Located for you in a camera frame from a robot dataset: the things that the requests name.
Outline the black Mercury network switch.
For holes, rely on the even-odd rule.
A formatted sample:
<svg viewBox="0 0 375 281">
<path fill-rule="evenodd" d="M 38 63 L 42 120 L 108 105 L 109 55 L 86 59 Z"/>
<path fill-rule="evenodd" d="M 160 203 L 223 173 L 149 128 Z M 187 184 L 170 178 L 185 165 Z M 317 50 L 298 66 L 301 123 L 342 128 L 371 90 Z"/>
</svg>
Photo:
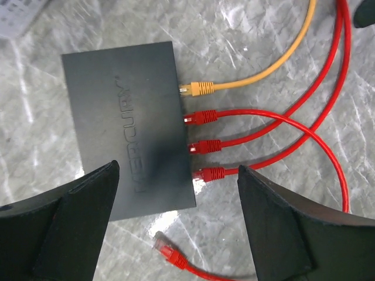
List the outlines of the black Mercury network switch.
<svg viewBox="0 0 375 281">
<path fill-rule="evenodd" d="M 111 220 L 196 206 L 172 42 L 62 55 L 83 170 L 112 160 Z"/>
</svg>

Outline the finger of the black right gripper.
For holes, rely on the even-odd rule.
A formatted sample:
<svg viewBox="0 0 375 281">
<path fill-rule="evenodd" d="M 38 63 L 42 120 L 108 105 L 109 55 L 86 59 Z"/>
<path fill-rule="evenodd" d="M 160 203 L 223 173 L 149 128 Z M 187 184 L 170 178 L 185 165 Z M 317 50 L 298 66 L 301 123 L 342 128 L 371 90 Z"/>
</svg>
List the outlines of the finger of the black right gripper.
<svg viewBox="0 0 375 281">
<path fill-rule="evenodd" d="M 355 28 L 366 28 L 375 23 L 375 0 L 363 0 L 353 17 Z"/>
</svg>

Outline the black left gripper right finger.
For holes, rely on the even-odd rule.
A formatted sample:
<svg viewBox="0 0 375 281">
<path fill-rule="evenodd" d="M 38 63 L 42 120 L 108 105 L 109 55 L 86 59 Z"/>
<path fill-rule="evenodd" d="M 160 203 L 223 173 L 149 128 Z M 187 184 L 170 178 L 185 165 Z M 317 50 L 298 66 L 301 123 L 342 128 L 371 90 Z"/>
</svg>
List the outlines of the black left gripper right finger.
<svg viewBox="0 0 375 281">
<path fill-rule="evenodd" d="M 238 192 L 259 280 L 373 280 L 374 220 L 240 166 Z"/>
</svg>

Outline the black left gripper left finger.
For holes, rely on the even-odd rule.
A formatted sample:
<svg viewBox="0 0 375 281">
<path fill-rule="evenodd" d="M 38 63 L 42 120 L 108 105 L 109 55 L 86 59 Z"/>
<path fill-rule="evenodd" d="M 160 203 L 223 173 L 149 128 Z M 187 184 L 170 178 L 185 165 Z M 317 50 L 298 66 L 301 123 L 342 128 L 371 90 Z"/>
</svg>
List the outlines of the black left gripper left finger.
<svg viewBox="0 0 375 281">
<path fill-rule="evenodd" d="M 113 160 L 1 206 L 1 280 L 92 280 L 119 178 Z"/>
</svg>

